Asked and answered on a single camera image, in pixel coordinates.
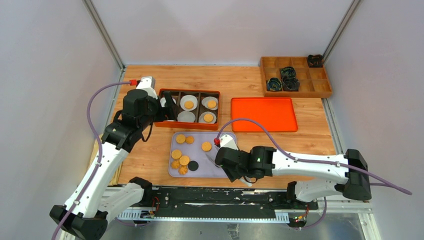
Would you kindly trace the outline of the metal tongs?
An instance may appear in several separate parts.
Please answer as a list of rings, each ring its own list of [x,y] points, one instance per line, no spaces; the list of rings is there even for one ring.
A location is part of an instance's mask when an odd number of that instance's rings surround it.
[[[225,170],[220,166],[220,165],[218,165],[218,164],[216,164],[215,163],[215,159],[213,158],[213,155],[212,154],[208,154],[208,153],[206,153],[205,154],[205,156],[206,156],[206,158],[215,166],[215,167],[217,167],[218,169],[221,169],[221,170],[223,170],[224,171],[224,173],[225,173],[225,175],[228,177],[228,179],[231,181],[231,182],[234,182],[235,180],[231,180],[231,178],[228,176],[228,174],[225,172]],[[247,185],[248,187],[252,187],[253,186],[253,182],[250,182],[250,181],[248,181],[245,177],[241,177],[241,178],[239,178],[239,180],[242,182],[242,183],[244,183],[245,185]]]

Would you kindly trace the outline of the orange cookie box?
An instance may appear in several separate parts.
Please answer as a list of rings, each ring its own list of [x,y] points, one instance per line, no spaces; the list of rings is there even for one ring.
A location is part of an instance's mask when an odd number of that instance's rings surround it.
[[[217,130],[219,126],[219,109],[220,109],[220,101],[221,101],[221,93],[219,91],[214,90],[192,90],[192,89],[171,89],[171,88],[162,88],[159,91],[159,100],[164,97],[164,92],[170,92],[171,96],[176,100],[177,105],[177,117],[178,114],[183,112],[184,110],[180,106],[181,98],[185,95],[193,95],[197,97],[198,105],[197,108],[189,111],[195,114],[196,120],[195,122],[178,122],[178,120],[169,120],[164,122],[157,122],[155,124],[156,127],[160,128],[180,128],[180,129],[193,129],[193,130]],[[218,99],[218,109],[210,110],[202,105],[202,99],[205,97],[215,97]],[[212,112],[216,115],[217,120],[214,124],[208,123],[199,123],[199,116],[204,112]]]

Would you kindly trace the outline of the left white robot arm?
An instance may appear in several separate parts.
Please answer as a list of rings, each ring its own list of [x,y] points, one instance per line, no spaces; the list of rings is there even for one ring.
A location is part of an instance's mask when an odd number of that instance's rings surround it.
[[[170,93],[163,93],[166,103],[162,105],[155,83],[152,76],[128,81],[133,89],[123,98],[122,109],[102,135],[94,134],[98,144],[95,159],[72,195],[63,205],[54,205],[49,213],[57,225],[54,236],[64,231],[82,240],[98,240],[108,224],[128,207],[156,203],[152,183],[140,177],[132,178],[124,188],[102,200],[117,168],[135,144],[149,140],[143,131],[152,130],[154,123],[177,118],[178,107]]]

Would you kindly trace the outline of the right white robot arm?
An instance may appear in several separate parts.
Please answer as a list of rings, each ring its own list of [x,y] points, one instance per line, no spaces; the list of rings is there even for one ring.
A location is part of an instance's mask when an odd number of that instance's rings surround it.
[[[214,162],[231,182],[242,180],[252,185],[264,177],[311,177],[309,181],[288,183],[285,201],[292,209],[333,195],[356,201],[372,198],[368,164],[356,149],[348,149],[338,155],[313,155],[255,146],[246,152],[240,150],[228,134],[215,138],[214,143],[218,147]]]

